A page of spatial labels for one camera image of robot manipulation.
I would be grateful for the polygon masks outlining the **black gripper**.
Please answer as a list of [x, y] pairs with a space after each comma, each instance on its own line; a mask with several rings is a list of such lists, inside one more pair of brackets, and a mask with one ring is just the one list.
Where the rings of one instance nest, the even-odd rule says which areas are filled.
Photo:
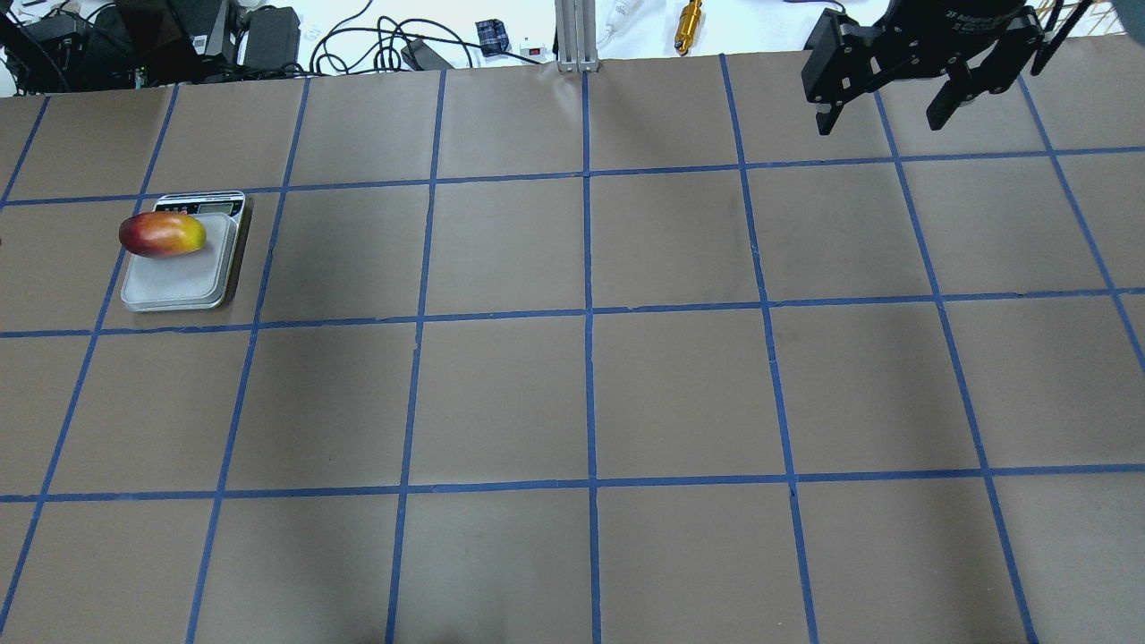
[[869, 26], [827, 8], [804, 48], [802, 86], [821, 136], [852, 99], [890, 83], [946, 78], [925, 111], [929, 129], [941, 131], [980, 94], [1047, 69], [1047, 28], [1022, 1], [892, 1]]

